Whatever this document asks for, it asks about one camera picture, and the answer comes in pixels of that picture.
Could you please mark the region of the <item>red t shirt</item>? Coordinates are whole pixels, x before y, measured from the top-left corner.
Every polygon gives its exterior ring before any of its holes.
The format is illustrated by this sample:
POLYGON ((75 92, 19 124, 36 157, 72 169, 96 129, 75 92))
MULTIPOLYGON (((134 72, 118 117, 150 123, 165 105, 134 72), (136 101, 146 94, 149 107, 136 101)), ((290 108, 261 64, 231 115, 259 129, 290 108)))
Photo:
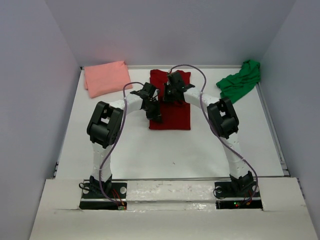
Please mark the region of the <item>red t shirt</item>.
POLYGON ((162 122, 149 121, 150 130, 184 130, 191 129, 191 106, 189 103, 164 102, 165 83, 167 83, 167 73, 159 69, 150 71, 149 82, 156 86, 160 92, 158 100, 162 122))

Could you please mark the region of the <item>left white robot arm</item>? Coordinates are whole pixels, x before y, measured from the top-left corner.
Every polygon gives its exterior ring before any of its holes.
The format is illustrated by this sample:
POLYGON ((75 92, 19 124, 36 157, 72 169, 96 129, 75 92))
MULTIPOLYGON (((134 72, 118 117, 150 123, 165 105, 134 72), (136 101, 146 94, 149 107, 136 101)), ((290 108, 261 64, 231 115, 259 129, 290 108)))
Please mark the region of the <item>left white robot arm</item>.
POLYGON ((162 121, 157 96, 138 94, 137 91, 113 102, 96 104, 87 126, 93 147, 93 169, 89 187, 97 196, 109 198, 112 189, 111 154, 115 149, 128 114, 143 110, 148 120, 162 121))

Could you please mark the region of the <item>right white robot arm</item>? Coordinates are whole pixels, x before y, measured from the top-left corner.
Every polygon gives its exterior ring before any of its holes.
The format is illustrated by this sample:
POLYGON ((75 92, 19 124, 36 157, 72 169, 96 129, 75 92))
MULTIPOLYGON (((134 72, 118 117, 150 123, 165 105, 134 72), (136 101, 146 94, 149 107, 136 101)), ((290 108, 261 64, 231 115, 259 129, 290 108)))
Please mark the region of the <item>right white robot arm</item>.
POLYGON ((205 94, 194 85, 165 83, 164 101, 185 102, 199 107, 212 133, 221 142, 229 166, 230 190, 235 196, 251 191, 253 198, 258 189, 253 167, 241 154, 238 139, 239 119, 229 98, 217 98, 205 94))

